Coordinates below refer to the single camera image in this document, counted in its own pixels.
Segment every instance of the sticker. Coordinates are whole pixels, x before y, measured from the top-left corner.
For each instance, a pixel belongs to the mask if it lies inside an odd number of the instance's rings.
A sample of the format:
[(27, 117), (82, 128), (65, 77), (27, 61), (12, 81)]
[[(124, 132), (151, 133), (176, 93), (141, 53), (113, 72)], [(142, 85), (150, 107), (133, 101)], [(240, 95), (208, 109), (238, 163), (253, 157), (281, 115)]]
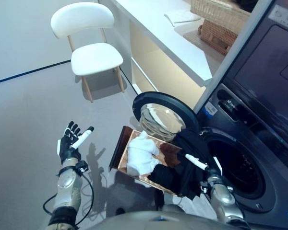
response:
[(217, 113), (217, 109), (214, 107), (211, 102), (207, 102), (207, 104), (204, 106), (203, 111), (208, 117), (213, 117), (214, 114)]
[(288, 9), (275, 5), (268, 18), (288, 28)]
[(229, 138), (229, 139), (231, 139), (231, 140), (233, 140), (233, 141), (236, 141), (236, 139), (235, 138), (233, 138), (232, 136), (230, 136), (230, 135), (228, 135), (227, 133), (224, 133), (223, 131), (221, 131), (221, 130), (218, 130), (218, 129), (212, 129), (212, 132), (213, 133), (217, 133), (217, 134), (220, 134), (220, 135), (222, 135), (222, 136), (225, 136), (225, 137), (227, 137), (227, 138)]

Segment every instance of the laundry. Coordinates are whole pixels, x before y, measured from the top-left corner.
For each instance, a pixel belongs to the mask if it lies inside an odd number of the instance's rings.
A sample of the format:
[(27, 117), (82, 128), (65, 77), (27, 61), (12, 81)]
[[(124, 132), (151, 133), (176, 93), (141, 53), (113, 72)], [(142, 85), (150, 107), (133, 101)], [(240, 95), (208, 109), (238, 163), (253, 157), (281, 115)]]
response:
[(194, 22), (201, 19), (200, 16), (190, 12), (189, 10), (170, 11), (165, 13), (164, 16), (171, 22), (172, 26), (174, 27), (178, 23)]
[(196, 167), (184, 155), (190, 154), (202, 162), (207, 162), (215, 169), (218, 167), (209, 153), (207, 143), (196, 131), (185, 129), (179, 132), (173, 143), (183, 149), (177, 155), (180, 164), (173, 168), (157, 165), (148, 179), (180, 196), (186, 196), (193, 200), (196, 195), (200, 196), (201, 194), (200, 181), (205, 179), (205, 171)]
[(159, 149), (153, 140), (148, 139), (148, 134), (143, 131), (137, 138), (128, 145), (127, 174), (139, 176), (151, 173), (159, 160), (157, 156)]

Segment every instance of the floor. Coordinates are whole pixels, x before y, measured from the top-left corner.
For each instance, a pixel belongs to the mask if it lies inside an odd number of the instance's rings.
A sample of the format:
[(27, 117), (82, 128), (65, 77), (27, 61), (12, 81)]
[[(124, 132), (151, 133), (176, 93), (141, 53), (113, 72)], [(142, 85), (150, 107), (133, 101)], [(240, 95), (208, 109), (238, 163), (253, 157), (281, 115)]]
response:
[[(122, 126), (141, 130), (132, 113), (136, 93), (126, 79), (122, 93), (111, 70), (87, 81), (93, 103), (70, 63), (0, 83), (0, 230), (43, 230), (47, 225), (49, 216), (42, 204), (56, 193), (55, 174), (60, 167), (56, 142), (71, 120), (83, 130), (95, 128), (79, 148), (95, 190), (93, 210), (81, 228), (90, 229), (119, 207), (155, 209), (153, 188), (108, 168)], [(78, 219), (90, 200), (90, 188), (84, 182)], [(216, 218), (204, 197), (190, 201), (166, 195), (166, 202), (179, 204), (191, 214)]]

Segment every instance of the washing machine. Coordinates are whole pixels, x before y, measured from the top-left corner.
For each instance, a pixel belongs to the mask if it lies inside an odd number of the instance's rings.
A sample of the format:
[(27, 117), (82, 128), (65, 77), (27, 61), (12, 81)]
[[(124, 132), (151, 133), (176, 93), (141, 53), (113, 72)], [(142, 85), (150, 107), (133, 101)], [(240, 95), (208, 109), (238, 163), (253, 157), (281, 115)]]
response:
[(197, 117), (246, 220), (288, 229), (288, 146), (224, 84)]
[(198, 114), (160, 92), (138, 95), (133, 112), (165, 141), (196, 130), (247, 222), (288, 229), (288, 0), (271, 2)]

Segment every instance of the wicker basket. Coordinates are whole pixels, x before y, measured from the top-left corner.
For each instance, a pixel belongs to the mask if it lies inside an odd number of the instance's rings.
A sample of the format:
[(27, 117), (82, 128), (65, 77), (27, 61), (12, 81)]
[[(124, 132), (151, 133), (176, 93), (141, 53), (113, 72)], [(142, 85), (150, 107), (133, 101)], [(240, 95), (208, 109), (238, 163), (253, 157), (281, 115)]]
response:
[(192, 0), (191, 12), (239, 34), (250, 16), (230, 1), (226, 0)]
[(238, 36), (225, 27), (212, 23), (208, 20), (204, 20), (203, 25), (201, 25), (198, 29), (199, 33), (201, 34), (201, 39), (223, 55), (228, 53)]

